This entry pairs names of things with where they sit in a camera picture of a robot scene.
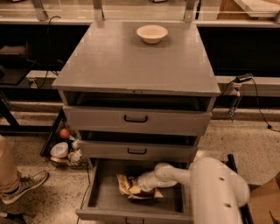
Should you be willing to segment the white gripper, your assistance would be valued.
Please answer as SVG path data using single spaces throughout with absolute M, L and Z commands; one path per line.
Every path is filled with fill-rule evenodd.
M 138 186 L 132 186 L 129 189 L 131 194 L 139 194 L 142 191 L 150 192 L 156 187 L 161 187 L 163 182 L 155 175 L 154 171 L 146 172 L 138 177 Z

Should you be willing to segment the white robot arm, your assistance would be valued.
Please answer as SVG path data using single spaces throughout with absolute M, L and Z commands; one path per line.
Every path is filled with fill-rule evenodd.
M 195 160 L 187 169 L 159 163 L 136 178 L 132 193 L 151 193 L 180 183 L 190 188 L 194 224 L 242 224 L 240 208 L 250 197 L 247 182 L 212 157 Z

